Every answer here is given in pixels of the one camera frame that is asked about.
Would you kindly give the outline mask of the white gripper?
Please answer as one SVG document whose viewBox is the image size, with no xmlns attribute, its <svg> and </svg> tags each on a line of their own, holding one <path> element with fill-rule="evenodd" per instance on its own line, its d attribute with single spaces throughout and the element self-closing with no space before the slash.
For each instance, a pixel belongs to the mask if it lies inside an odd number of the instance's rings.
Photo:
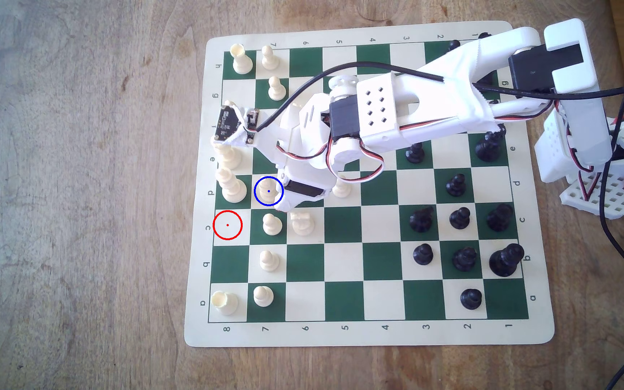
<svg viewBox="0 0 624 390">
<path fill-rule="evenodd" d="M 282 191 L 274 209 L 290 212 L 304 201 L 323 200 L 338 179 L 326 165 L 325 152 L 330 129 L 322 121 L 329 111 L 328 94 L 314 94 L 303 108 L 289 106 L 280 125 L 261 131 L 261 153 L 277 168 Z"/>
</svg>

